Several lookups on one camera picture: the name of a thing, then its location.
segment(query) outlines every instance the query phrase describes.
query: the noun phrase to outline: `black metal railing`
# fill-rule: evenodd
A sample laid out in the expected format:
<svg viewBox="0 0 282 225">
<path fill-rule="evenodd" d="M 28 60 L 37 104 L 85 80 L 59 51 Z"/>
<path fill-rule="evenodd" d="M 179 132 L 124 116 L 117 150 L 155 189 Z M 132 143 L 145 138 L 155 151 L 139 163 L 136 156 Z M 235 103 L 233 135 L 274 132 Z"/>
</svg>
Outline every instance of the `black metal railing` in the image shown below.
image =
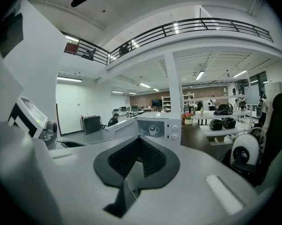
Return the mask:
<svg viewBox="0 0 282 225">
<path fill-rule="evenodd" d="M 76 51 L 65 50 L 65 52 L 108 65 L 117 58 L 124 56 L 125 54 L 146 44 L 176 34 L 201 30 L 234 31 L 250 34 L 273 42 L 269 32 L 263 28 L 245 22 L 223 18 L 193 18 L 170 22 L 135 36 L 134 38 L 118 46 L 112 52 L 109 52 L 104 48 L 101 48 L 79 37 L 72 36 L 65 32 L 62 33 L 79 39 Z"/>
<path fill-rule="evenodd" d="M 89 59 L 91 61 L 99 62 L 104 65 L 108 63 L 109 51 L 102 47 L 97 46 L 94 43 L 88 42 L 80 37 L 73 36 L 66 32 L 61 31 L 64 35 L 75 38 L 78 42 L 67 44 L 64 52 L 73 55 L 81 56 L 82 58 Z"/>
</svg>

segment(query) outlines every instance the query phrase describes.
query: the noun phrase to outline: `knob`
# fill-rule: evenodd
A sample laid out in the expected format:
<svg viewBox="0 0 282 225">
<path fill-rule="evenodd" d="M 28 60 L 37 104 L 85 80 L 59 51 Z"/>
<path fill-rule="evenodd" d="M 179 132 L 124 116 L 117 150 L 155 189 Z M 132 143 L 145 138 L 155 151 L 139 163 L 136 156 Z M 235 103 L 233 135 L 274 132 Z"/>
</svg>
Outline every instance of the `knob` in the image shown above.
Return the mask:
<svg viewBox="0 0 282 225">
<path fill-rule="evenodd" d="M 178 130 L 178 126 L 177 126 L 177 125 L 173 125 L 172 131 L 173 131 L 173 132 L 176 132 L 177 130 Z"/>
</svg>

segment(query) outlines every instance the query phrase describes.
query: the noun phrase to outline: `mug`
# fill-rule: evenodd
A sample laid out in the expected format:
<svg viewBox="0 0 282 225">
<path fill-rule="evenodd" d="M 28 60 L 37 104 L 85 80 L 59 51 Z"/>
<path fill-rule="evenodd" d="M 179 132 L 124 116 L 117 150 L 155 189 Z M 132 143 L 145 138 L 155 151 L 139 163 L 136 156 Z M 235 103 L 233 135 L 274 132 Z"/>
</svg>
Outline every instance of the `mug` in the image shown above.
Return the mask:
<svg viewBox="0 0 282 225">
<path fill-rule="evenodd" d="M 150 125 L 149 126 L 149 133 L 151 136 L 156 135 L 160 131 L 159 128 L 157 128 L 155 125 Z"/>
</svg>

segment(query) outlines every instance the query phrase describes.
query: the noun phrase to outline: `wooden table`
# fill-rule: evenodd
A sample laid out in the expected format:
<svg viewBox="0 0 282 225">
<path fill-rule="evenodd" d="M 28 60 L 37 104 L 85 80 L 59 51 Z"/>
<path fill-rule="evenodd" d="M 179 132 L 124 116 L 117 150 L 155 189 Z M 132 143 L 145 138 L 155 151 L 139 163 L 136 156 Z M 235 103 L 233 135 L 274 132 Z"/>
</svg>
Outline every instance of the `wooden table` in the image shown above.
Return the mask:
<svg viewBox="0 0 282 225">
<path fill-rule="evenodd" d="M 216 157 L 211 143 L 195 122 L 191 125 L 185 125 L 182 128 L 181 145 L 188 148 L 193 148 L 207 153 L 212 157 Z"/>
</svg>

